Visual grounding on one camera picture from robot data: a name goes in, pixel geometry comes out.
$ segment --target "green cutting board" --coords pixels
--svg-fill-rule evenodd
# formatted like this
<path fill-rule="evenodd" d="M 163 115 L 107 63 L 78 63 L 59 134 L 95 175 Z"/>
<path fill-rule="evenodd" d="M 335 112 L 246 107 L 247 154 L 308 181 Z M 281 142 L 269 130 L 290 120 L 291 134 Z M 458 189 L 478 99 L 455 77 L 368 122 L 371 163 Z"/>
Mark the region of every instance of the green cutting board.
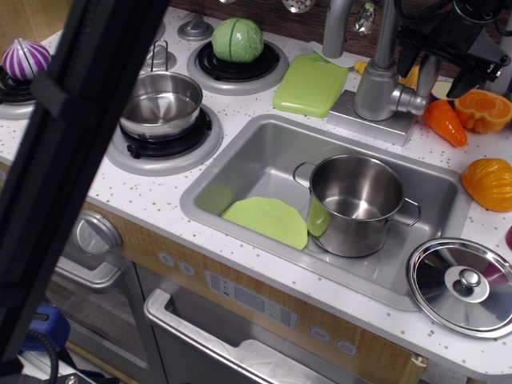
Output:
<path fill-rule="evenodd" d="M 348 68 L 336 66 L 319 54 L 301 54 L 282 78 L 272 105 L 285 112 L 326 118 L 348 73 Z"/>

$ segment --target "faucet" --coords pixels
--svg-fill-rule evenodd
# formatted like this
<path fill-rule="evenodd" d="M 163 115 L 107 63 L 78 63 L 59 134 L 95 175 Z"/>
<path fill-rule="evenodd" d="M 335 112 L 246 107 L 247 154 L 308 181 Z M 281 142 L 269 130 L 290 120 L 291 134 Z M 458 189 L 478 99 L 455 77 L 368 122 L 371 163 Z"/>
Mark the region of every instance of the faucet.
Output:
<path fill-rule="evenodd" d="M 330 1 L 323 48 L 328 58 L 343 54 L 352 2 Z M 460 68 L 448 91 L 450 98 L 459 98 L 486 80 L 493 82 L 512 62 L 485 31 L 493 22 L 502 36 L 512 34 L 497 23 L 512 0 L 438 0 L 418 12 L 405 11 L 402 3 L 385 0 L 375 55 L 357 91 L 342 92 L 329 111 L 327 123 L 403 146 L 430 100 L 443 60 Z M 439 12 L 448 5 L 450 10 Z M 394 52 L 398 38 L 402 49 L 397 64 Z M 417 89 L 399 84 L 398 74 L 407 76 L 422 51 Z"/>
<path fill-rule="evenodd" d="M 331 0 L 326 17 L 322 53 L 343 54 L 346 24 L 353 0 Z M 398 83 L 394 52 L 400 26 L 392 0 L 384 3 L 382 26 L 374 57 L 368 62 L 357 92 L 345 90 L 329 112 L 327 123 L 398 145 L 405 145 L 410 129 L 430 99 L 442 60 L 425 54 L 413 90 Z"/>

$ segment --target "purple onion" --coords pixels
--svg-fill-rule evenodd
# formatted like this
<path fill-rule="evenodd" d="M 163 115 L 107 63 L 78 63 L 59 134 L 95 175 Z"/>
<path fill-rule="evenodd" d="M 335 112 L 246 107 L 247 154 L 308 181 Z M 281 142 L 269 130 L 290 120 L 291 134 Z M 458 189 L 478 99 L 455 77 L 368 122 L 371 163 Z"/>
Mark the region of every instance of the purple onion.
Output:
<path fill-rule="evenodd" d="M 506 244 L 509 246 L 510 250 L 512 250 L 512 227 L 505 234 Z"/>
<path fill-rule="evenodd" d="M 51 55 L 44 45 L 17 38 L 2 56 L 3 69 L 17 80 L 32 80 L 40 70 L 46 70 Z"/>

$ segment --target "toy carrot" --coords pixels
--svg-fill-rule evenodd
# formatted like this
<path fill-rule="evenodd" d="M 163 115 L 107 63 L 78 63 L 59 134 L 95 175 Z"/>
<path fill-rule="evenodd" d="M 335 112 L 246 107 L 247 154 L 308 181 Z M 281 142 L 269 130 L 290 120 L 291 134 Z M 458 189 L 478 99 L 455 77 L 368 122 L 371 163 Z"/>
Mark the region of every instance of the toy carrot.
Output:
<path fill-rule="evenodd" d="M 465 146 L 467 134 L 447 100 L 436 100 L 425 108 L 423 121 L 452 146 Z"/>

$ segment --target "backsplash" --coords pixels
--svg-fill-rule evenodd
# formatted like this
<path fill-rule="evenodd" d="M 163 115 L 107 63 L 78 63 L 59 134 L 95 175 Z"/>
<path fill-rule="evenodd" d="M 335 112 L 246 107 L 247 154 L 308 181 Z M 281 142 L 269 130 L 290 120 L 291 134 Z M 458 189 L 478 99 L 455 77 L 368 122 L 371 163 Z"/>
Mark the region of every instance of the backsplash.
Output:
<path fill-rule="evenodd" d="M 219 0 L 172 0 L 170 5 L 220 20 L 233 17 L 249 18 L 254 20 L 266 32 L 296 38 L 304 42 L 322 43 L 329 2 L 330 0 L 316 0 L 313 8 L 304 14 L 292 14 L 285 8 L 281 0 L 237 0 L 229 4 L 222 3 Z M 414 5 L 409 5 L 409 2 L 411 1 L 406 1 L 406 9 L 413 9 L 412 6 L 414 9 L 421 9 L 433 3 L 432 0 L 421 0 L 415 1 Z M 377 17 L 372 32 L 365 36 L 350 30 L 350 27 L 355 24 L 361 4 L 362 2 L 356 1 L 352 6 L 348 23 L 349 30 L 346 33 L 345 50 L 353 54 L 373 57 L 382 20 L 382 2 L 378 5 Z M 505 27 L 507 19 L 508 12 L 502 12 L 500 24 L 503 27 Z M 487 30 L 493 40 L 500 41 L 501 37 L 494 26 L 489 26 Z M 454 78 L 457 72 L 457 67 L 444 63 L 441 75 Z"/>

